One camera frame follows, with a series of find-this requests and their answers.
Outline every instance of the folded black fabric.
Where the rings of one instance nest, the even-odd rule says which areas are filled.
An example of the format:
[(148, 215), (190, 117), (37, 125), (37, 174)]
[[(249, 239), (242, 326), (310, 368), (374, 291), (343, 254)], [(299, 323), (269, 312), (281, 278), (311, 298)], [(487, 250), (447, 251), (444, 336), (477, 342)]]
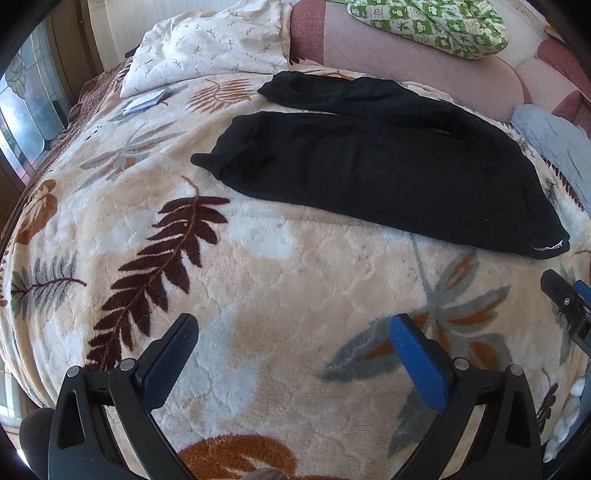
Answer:
[(534, 166), (477, 116), (389, 80), (283, 72), (259, 92), (336, 115), (236, 117), (191, 158), (229, 187), (531, 258), (569, 250)]

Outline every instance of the stained glass window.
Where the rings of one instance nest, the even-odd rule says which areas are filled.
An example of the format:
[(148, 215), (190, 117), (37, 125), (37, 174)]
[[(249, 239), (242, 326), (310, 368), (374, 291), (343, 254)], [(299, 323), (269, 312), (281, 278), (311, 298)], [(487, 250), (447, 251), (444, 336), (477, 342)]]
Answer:
[(51, 150), (69, 111), (41, 23), (0, 79), (0, 150), (24, 183)]

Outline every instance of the wooden door frame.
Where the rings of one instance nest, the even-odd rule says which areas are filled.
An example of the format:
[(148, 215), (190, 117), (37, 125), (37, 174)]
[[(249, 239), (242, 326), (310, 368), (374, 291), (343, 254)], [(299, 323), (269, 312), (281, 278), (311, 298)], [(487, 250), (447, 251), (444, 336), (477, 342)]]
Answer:
[(71, 105), (86, 82), (104, 71), (87, 0), (63, 0), (45, 20), (53, 63)]

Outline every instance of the fleece blanket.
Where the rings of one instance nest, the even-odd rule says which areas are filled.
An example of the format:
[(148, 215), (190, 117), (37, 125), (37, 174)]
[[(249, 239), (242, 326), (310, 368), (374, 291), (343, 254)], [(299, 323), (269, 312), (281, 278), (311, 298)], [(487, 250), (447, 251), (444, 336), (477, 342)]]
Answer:
[(292, 111), (256, 93), (271, 75), (186, 80), (128, 116), (121, 79), (39, 176), (5, 239), (0, 353), (31, 398), (53, 406), (69, 366), (138, 357), (189, 312), (200, 339), (154, 417), (197, 478), (270, 466), (292, 480), (386, 479), (434, 418), (389, 342), (390, 318), (407, 312), (452, 356), (522, 365), (549, 437), (585, 360), (539, 280), (553, 268), (589, 281), (591, 220), (515, 130), (491, 121), (519, 142), (571, 235), (571, 250), (552, 260), (251, 199), (191, 165), (234, 116)]

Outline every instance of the screw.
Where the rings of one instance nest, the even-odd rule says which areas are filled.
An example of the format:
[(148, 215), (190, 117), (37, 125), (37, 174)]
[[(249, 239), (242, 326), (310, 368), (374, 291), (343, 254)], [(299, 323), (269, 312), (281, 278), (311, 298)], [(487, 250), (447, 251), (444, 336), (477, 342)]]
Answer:
[(517, 364), (511, 364), (511, 367), (509, 367), (509, 369), (511, 370), (511, 373), (516, 377), (520, 376), (523, 373), (523, 369), (520, 365)]
[(126, 358), (125, 360), (122, 360), (121, 363), (119, 364), (119, 368), (123, 372), (128, 372), (133, 367), (135, 367), (135, 359), (133, 359), (133, 358)]
[(456, 358), (453, 361), (453, 365), (454, 367), (456, 367), (458, 370), (468, 370), (470, 368), (470, 362), (468, 360), (466, 360), (465, 358)]
[(66, 372), (66, 375), (70, 378), (74, 378), (79, 373), (80, 373), (80, 367), (74, 366), (74, 367), (70, 367), (68, 369), (68, 371)]

